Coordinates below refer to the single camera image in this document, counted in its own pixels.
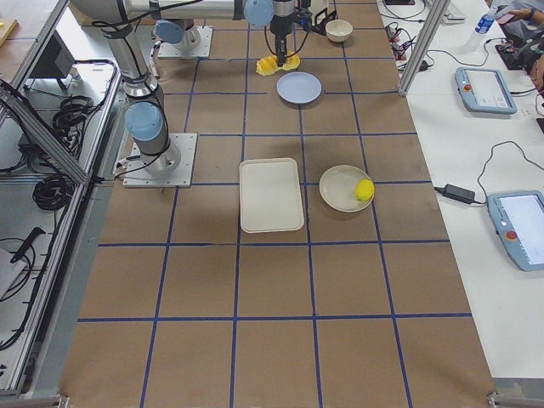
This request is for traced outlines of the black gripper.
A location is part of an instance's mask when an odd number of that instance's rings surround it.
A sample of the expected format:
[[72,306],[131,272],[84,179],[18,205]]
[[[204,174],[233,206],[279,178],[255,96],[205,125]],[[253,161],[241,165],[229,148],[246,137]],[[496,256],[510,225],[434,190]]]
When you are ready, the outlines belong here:
[[292,33],[294,14],[275,15],[270,22],[270,30],[275,35],[275,55],[277,65],[282,67],[287,57],[287,36]]

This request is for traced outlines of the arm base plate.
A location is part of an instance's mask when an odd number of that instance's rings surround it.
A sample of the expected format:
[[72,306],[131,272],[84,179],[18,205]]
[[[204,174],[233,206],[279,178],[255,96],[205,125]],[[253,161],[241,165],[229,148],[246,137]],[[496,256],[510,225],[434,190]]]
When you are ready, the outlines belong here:
[[133,142],[131,155],[137,159],[127,164],[122,184],[127,188],[170,188],[191,186],[196,155],[196,133],[170,133],[170,145],[157,158],[142,155]]
[[193,25],[185,30],[177,25],[156,28],[161,39],[158,58],[161,60],[192,60],[208,58],[211,51],[213,28]]

